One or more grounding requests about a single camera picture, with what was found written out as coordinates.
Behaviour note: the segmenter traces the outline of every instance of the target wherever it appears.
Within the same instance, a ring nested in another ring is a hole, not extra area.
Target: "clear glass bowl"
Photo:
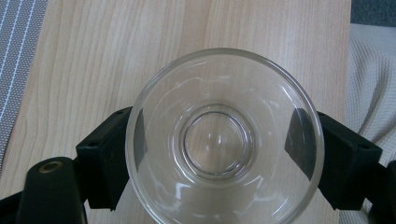
[[[318,114],[303,88],[239,49],[167,65],[135,102],[126,137],[134,190],[159,223],[291,222],[323,166]]]

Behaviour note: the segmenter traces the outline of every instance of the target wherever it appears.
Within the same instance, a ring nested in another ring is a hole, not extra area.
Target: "glass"
[[[159,223],[291,222],[323,166],[318,115],[302,87],[239,49],[167,65],[139,95],[126,138],[134,190]]]

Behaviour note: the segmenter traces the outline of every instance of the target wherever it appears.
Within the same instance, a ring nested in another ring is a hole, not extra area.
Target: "wooden surface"
[[[258,53],[288,70],[316,108],[342,121],[350,1],[49,1],[7,146],[0,198],[27,170],[75,145],[184,54],[216,47]],[[127,185],[115,212],[91,223],[153,223]],[[338,223],[317,192],[297,223]]]

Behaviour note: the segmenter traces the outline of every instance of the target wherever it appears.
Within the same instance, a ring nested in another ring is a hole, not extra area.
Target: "glass bowl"
[[[142,90],[126,157],[159,223],[288,223],[317,189],[324,146],[313,104],[284,69],[240,49],[205,49]]]

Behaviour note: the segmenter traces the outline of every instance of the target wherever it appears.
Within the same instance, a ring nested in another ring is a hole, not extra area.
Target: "circular glass base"
[[[181,154],[194,175],[228,179],[251,161],[253,134],[246,119],[227,105],[206,105],[192,112],[181,130]]]

